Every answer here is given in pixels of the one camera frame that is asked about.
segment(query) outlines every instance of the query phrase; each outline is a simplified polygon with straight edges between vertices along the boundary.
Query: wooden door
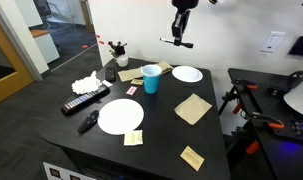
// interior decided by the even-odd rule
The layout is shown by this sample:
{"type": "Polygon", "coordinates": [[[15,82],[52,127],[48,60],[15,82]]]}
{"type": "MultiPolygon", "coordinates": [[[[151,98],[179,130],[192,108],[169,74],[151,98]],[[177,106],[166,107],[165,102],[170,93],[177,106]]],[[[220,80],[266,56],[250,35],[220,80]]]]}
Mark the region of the wooden door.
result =
{"type": "Polygon", "coordinates": [[[33,81],[20,55],[0,26],[0,101],[33,81]]]}

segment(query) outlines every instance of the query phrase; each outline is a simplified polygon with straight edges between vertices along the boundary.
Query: gray carpet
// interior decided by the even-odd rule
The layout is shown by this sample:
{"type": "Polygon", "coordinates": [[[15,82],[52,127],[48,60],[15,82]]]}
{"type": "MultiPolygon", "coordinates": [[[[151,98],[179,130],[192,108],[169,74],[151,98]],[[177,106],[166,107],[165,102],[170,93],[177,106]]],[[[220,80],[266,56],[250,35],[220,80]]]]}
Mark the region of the gray carpet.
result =
{"type": "Polygon", "coordinates": [[[51,28],[43,25],[30,28],[49,31],[56,44],[60,57],[48,64],[50,69],[56,68],[75,55],[83,52],[85,50],[82,48],[83,45],[91,47],[97,43],[95,33],[88,33],[84,25],[56,22],[50,22],[50,24],[52,25],[51,28]]]}
{"type": "Polygon", "coordinates": [[[71,95],[71,84],[101,69],[97,47],[0,102],[0,180],[47,179],[42,162],[75,172],[62,150],[44,141],[37,127],[71,95]]]}

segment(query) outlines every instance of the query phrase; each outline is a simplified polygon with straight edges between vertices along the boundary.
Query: plate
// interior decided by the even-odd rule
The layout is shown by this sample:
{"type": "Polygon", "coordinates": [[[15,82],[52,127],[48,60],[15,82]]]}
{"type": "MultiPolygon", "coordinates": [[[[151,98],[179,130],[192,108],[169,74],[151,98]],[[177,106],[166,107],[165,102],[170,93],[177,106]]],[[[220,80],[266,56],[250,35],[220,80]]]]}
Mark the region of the plate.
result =
{"type": "Polygon", "coordinates": [[[196,68],[190,66],[178,66],[173,69],[172,74],[175,78],[183,82],[198,82],[203,78],[203,74],[196,68]]]}
{"type": "Polygon", "coordinates": [[[112,135],[133,131],[143,120],[144,112],[139,103],[131,99],[117,99],[109,102],[100,110],[98,124],[112,135]]]}

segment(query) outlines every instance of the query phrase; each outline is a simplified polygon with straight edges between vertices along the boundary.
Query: tissue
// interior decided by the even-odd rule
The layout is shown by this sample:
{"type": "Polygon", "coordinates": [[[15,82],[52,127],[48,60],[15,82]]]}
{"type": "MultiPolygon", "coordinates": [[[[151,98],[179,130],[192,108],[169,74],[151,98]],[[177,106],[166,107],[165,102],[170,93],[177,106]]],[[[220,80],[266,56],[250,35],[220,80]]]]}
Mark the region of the tissue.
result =
{"type": "Polygon", "coordinates": [[[90,77],[85,77],[80,80],[76,80],[72,84],[73,92],[77,94],[84,94],[92,91],[96,91],[101,86],[101,81],[96,77],[97,72],[93,71],[90,77]]]}

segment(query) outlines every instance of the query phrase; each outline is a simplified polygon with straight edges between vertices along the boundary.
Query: wall outlet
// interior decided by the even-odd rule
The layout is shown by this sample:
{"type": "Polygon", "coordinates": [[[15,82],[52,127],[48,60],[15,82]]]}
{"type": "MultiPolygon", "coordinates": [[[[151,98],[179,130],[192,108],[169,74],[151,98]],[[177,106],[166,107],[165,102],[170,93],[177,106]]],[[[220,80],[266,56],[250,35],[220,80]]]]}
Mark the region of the wall outlet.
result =
{"type": "Polygon", "coordinates": [[[284,35],[285,32],[271,31],[261,48],[261,52],[273,53],[284,35]]]}

